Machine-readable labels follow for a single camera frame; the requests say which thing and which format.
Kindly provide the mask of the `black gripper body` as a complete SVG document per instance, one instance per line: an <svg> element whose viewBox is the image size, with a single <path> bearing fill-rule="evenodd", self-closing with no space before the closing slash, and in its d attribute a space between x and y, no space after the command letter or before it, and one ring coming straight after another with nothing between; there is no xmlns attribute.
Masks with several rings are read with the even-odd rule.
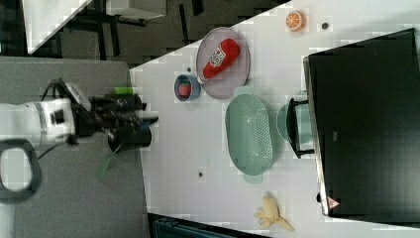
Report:
<svg viewBox="0 0 420 238"><path fill-rule="evenodd" d="M75 133L78 137L89 137L96 132L124 126L145 110L147 103L138 94L90 96L86 102L74 106Z"/></svg>

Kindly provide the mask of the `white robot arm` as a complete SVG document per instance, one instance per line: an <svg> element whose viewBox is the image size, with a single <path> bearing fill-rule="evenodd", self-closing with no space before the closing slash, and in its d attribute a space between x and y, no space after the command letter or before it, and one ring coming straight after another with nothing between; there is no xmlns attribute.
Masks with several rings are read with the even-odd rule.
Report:
<svg viewBox="0 0 420 238"><path fill-rule="evenodd" d="M108 136L118 153L147 147L155 117L140 117L147 104L135 96L92 97L72 94L53 100L1 105L1 201L16 204L30 199L42 182L36 148L76 145L96 133Z"/></svg>

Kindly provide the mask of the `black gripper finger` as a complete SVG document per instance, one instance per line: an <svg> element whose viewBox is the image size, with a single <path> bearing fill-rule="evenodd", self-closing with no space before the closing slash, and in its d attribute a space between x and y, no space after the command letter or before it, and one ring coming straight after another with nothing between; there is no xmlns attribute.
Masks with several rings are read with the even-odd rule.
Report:
<svg viewBox="0 0 420 238"><path fill-rule="evenodd" d="M157 111L137 111L137 116L139 118L148 119L148 118L158 118L158 112Z"/></svg>
<svg viewBox="0 0 420 238"><path fill-rule="evenodd" d="M149 128L151 125L155 124L158 121L157 118L146 118L142 119L140 123L140 127L142 129Z"/></svg>

